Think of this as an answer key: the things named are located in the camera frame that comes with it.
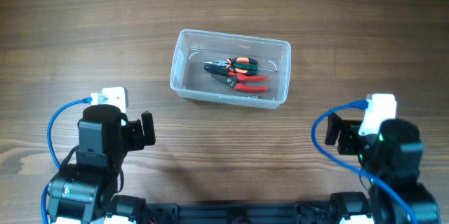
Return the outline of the orange black needle-nose pliers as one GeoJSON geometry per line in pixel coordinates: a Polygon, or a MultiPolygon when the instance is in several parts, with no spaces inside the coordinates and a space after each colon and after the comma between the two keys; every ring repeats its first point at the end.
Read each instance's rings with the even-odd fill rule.
{"type": "Polygon", "coordinates": [[[203,61],[204,70],[211,74],[253,76],[257,73],[258,61],[248,57],[227,58],[226,60],[203,61]]]}

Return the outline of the clear plastic container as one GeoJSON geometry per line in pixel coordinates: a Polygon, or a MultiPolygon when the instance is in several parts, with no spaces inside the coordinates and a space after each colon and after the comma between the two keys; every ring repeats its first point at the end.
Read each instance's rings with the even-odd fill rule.
{"type": "Polygon", "coordinates": [[[287,100],[290,71],[287,41],[184,29],[170,87],[182,98],[275,109],[287,100]]]}

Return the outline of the black red screwdriver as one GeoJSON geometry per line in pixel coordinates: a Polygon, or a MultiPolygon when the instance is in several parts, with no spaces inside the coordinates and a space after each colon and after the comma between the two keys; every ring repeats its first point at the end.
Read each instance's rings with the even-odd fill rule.
{"type": "Polygon", "coordinates": [[[225,76],[225,77],[232,77],[232,76],[236,75],[235,72],[230,72],[225,67],[220,67],[217,65],[206,64],[206,65],[204,65],[203,68],[209,74],[216,74],[216,75],[225,76]]]}

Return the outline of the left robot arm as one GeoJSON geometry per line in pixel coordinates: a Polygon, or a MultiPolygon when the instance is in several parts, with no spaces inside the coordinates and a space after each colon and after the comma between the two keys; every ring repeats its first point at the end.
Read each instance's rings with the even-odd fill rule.
{"type": "Polygon", "coordinates": [[[92,105],[79,120],[79,144],[60,163],[41,197],[44,223],[63,218],[92,223],[104,218],[123,189],[122,164],[129,152],[156,142],[152,113],[135,121],[113,105],[92,105]]]}

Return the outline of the red handled pruning shears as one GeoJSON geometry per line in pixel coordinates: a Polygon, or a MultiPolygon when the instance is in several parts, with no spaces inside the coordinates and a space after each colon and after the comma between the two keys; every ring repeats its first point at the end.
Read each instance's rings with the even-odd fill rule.
{"type": "Polygon", "coordinates": [[[268,80],[268,76],[246,76],[237,73],[232,76],[222,76],[218,74],[210,75],[215,80],[232,87],[236,91],[248,93],[264,93],[269,90],[268,86],[249,86],[246,82],[260,82],[268,80]]]}

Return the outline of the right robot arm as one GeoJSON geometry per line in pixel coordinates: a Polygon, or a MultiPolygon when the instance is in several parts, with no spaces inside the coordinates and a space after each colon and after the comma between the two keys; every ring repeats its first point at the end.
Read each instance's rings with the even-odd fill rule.
{"type": "Polygon", "coordinates": [[[419,224],[440,223],[438,204],[418,182],[424,146],[418,128],[403,119],[387,119],[378,133],[360,136],[361,122],[328,116],[325,144],[342,155],[356,155],[361,168],[386,183],[415,214],[419,224]]]}

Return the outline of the green handled screwdriver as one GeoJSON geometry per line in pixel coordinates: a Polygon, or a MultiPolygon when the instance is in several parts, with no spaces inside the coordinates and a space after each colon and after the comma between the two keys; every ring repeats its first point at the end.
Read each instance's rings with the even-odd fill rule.
{"type": "Polygon", "coordinates": [[[240,63],[240,62],[234,63],[233,67],[239,68],[240,70],[250,70],[250,71],[262,70],[262,71],[275,72],[275,73],[278,72],[277,70],[264,69],[264,68],[258,67],[257,65],[245,64],[245,63],[240,63]]]}

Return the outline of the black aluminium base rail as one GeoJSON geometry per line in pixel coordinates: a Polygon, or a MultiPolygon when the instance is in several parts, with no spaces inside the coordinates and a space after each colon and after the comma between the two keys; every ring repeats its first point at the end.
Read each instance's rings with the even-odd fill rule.
{"type": "Polygon", "coordinates": [[[172,224],[329,224],[329,204],[305,201],[284,204],[148,204],[151,223],[172,224]]]}

